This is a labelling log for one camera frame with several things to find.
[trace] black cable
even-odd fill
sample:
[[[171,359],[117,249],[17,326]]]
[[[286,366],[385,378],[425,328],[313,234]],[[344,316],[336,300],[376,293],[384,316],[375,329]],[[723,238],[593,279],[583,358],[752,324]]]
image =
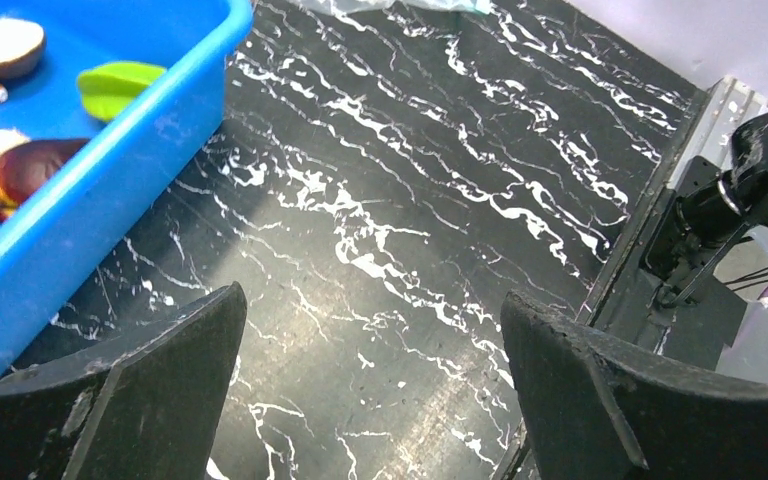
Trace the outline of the black cable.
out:
[[[764,278],[768,276],[768,267],[764,267],[760,270],[755,270],[752,273],[747,273],[746,275],[742,277],[735,278],[734,280],[729,280],[728,282],[723,282],[723,285],[734,285],[735,283],[742,283],[742,282],[748,282],[750,280],[758,280],[760,278]]]
[[[761,280],[760,282],[749,283],[749,284],[743,285],[741,287],[733,288],[732,292],[736,293],[736,292],[739,292],[739,291],[741,291],[743,289],[746,289],[746,288],[752,288],[752,287],[755,287],[755,286],[758,286],[758,285],[766,285],[766,284],[768,284],[768,280]]]

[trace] blue plastic bin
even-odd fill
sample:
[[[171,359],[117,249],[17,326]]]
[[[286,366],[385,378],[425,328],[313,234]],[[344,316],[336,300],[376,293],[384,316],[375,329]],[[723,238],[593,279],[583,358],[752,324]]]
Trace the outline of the blue plastic bin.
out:
[[[0,375],[219,127],[225,56],[248,34],[249,0],[0,0],[48,45],[9,83],[0,128],[92,136],[0,227]],[[80,71],[114,60],[169,70],[104,126],[81,108]]]

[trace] black marble surface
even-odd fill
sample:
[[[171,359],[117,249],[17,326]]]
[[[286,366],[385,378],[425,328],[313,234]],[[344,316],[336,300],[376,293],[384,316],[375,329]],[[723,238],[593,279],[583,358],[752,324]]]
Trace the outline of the black marble surface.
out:
[[[267,1],[228,82],[221,130],[17,365],[236,280],[214,477],[490,477],[520,418],[505,293],[580,311],[697,90],[560,0]]]

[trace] white wall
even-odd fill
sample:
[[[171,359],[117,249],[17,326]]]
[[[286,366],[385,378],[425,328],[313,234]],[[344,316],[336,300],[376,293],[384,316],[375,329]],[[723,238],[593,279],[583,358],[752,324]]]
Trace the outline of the white wall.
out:
[[[701,88],[731,74],[768,97],[768,0],[567,0]]]

